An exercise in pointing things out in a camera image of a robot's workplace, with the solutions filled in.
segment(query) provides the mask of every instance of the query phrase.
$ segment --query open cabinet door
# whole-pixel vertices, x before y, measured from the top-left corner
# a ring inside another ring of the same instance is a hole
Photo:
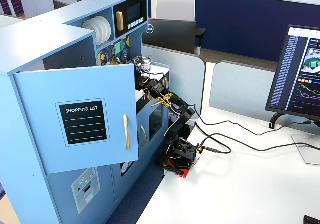
[[[14,79],[46,174],[138,160],[133,64]]]

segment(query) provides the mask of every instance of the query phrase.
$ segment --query office chair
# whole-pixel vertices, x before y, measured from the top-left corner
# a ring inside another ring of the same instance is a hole
[[[195,0],[157,0],[155,19],[175,21],[195,21],[196,1]],[[199,45],[196,54],[200,55],[201,41],[205,38],[207,29],[198,28],[195,32],[199,38]]]

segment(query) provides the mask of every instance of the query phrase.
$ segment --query computer monitor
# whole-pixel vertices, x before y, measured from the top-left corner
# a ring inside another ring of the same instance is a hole
[[[54,6],[55,10],[60,9],[60,8],[64,8],[64,7],[68,6],[68,5],[69,4],[64,3],[62,1],[53,0],[53,6]]]
[[[289,26],[265,109],[320,120],[320,28]],[[320,148],[319,136],[292,138]],[[298,149],[306,163],[320,165],[320,151]]]
[[[149,18],[149,27],[142,34],[142,43],[194,54],[196,30],[196,21]]]

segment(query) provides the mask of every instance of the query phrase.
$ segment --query stacked plates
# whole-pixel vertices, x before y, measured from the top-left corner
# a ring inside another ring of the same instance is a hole
[[[95,32],[95,44],[100,46],[110,39],[111,26],[107,19],[103,16],[96,16],[83,23],[82,28]]]

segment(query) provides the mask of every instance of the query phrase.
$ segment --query shopping list sign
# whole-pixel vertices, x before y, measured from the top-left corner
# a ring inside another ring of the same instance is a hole
[[[108,141],[104,99],[58,103],[57,111],[67,146]]]

